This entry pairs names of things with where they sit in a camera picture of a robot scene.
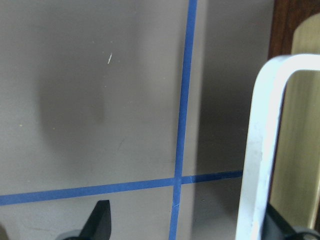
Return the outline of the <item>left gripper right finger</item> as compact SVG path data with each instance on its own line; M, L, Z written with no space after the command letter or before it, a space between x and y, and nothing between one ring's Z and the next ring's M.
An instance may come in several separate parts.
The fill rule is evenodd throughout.
M263 240L319 240L320 233L309 228L292 227L270 204L267 204L262 228Z

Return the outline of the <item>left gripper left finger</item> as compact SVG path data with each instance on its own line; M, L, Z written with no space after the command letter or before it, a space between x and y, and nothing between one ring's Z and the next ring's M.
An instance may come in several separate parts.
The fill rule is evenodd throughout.
M109 240L111 237L111 205L109 200L99 200L83 228L62 233L58 240Z

